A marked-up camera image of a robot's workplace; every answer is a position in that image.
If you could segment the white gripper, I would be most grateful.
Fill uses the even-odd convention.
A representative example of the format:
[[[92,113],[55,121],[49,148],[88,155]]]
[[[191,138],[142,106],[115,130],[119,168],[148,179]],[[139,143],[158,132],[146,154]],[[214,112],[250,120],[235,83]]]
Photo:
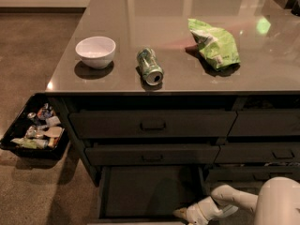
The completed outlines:
[[[172,213],[177,218],[187,220],[191,225],[208,225],[211,220],[226,218],[237,210],[234,205],[218,206],[211,197],[207,197],[188,208],[175,209]]]

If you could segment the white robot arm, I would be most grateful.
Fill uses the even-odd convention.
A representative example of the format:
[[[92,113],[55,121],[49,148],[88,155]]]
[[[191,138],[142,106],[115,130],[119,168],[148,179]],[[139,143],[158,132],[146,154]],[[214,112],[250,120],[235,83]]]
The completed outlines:
[[[253,225],[300,225],[300,184],[290,178],[267,180],[258,195],[222,184],[210,195],[188,207],[173,211],[188,225],[208,225],[239,209],[254,216]]]

